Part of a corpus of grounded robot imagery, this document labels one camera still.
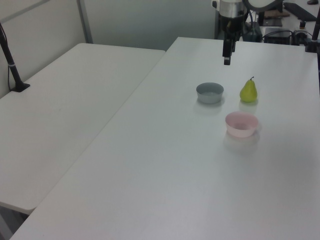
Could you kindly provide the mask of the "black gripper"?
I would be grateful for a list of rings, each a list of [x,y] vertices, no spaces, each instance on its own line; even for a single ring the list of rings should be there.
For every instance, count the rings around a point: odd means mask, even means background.
[[[244,16],[238,17],[225,17],[219,15],[220,20],[220,29],[224,32],[224,41],[223,41],[223,63],[228,66],[231,63],[231,55],[235,52],[236,41],[241,37],[243,25],[244,25]]]

